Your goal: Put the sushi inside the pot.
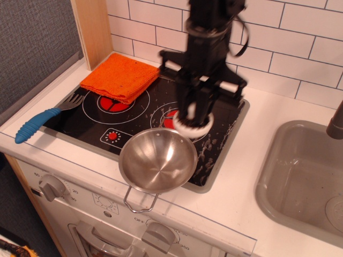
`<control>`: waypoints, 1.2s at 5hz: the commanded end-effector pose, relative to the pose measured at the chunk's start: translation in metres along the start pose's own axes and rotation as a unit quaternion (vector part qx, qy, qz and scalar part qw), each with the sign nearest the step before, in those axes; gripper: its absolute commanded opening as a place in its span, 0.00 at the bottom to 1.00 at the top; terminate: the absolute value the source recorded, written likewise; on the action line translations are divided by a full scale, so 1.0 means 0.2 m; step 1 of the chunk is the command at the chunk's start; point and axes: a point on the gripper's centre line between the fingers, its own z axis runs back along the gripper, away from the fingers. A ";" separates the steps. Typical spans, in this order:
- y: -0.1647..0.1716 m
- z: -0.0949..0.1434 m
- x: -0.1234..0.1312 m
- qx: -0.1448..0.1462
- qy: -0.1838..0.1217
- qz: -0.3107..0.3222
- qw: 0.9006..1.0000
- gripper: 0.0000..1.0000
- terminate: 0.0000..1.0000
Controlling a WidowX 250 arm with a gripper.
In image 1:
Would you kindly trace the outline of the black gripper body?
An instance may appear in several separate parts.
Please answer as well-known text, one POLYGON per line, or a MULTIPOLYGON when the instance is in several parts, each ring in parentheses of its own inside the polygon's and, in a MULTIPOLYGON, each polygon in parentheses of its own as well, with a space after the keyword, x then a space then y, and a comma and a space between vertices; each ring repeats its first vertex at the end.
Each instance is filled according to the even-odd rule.
POLYGON ((230 36, 231 31, 190 31, 186 52, 159 52, 161 74, 173 79, 183 74, 194 78, 206 76, 215 82, 235 84, 235 92, 221 93, 234 101, 241 100, 247 82, 226 65, 230 36))

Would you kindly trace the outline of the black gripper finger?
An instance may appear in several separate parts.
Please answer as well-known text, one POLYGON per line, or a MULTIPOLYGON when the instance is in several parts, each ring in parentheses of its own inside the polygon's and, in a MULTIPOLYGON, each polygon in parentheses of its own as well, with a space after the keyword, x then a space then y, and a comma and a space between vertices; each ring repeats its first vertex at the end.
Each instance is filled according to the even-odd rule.
POLYGON ((176 82, 176 96, 178 102, 179 119, 193 122, 194 115, 188 113, 188 107, 195 101, 195 89, 190 84, 176 82))
POLYGON ((217 88, 203 87, 196 91, 194 126, 204 126, 208 123, 208 115, 211 113, 218 97, 219 92, 217 88))

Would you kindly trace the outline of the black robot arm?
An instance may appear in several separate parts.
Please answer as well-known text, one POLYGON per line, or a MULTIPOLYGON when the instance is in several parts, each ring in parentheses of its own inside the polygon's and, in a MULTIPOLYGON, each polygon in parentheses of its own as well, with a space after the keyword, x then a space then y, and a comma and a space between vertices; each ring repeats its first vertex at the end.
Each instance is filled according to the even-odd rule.
POLYGON ((176 82, 178 119, 200 128, 210 121, 215 101, 224 95, 239 107, 247 81, 226 64, 233 20, 240 20, 244 1, 190 1, 185 52, 160 51, 160 74, 176 82))

